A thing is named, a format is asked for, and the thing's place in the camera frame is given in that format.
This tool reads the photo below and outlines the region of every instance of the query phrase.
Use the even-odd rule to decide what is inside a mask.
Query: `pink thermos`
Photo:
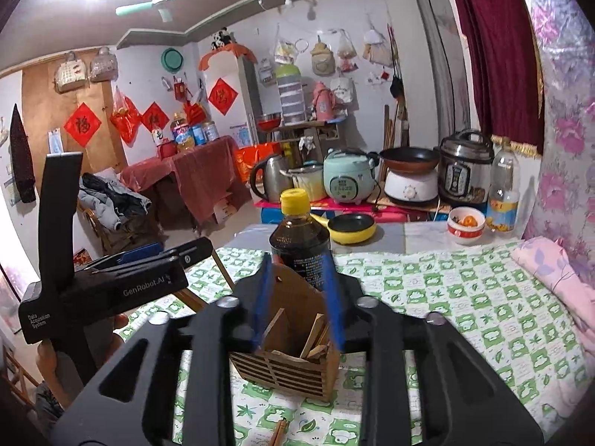
[[[322,82],[316,82],[314,86],[314,100],[312,105],[316,107],[316,120],[334,119],[335,105],[334,94]]]

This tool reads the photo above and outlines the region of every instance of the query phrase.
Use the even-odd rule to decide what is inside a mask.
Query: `green container lid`
[[[175,74],[184,65],[184,58],[176,49],[169,48],[161,54],[161,64],[169,73]]]
[[[280,65],[277,70],[275,70],[275,77],[289,77],[291,75],[301,75],[299,72],[299,68],[293,64],[287,65]]]

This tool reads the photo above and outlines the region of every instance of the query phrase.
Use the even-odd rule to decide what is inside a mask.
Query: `mint green rice cooker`
[[[329,150],[324,160],[324,189],[337,203],[364,201],[376,186],[374,168],[379,164],[376,153],[359,149]]]

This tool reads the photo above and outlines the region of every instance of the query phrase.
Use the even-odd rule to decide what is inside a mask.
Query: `stove knob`
[[[413,186],[407,186],[403,193],[407,199],[412,200],[413,198],[415,198],[417,191]]]

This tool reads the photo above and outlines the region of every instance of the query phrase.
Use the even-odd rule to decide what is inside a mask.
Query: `ceiling fan blade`
[[[115,14],[118,16],[124,16],[126,14],[142,12],[143,10],[148,10],[152,6],[153,6],[152,1],[146,1],[144,3],[129,4],[126,6],[118,6],[115,9]]]
[[[157,8],[157,11],[161,15],[163,23],[169,23],[174,20],[171,15],[171,12],[167,8]]]

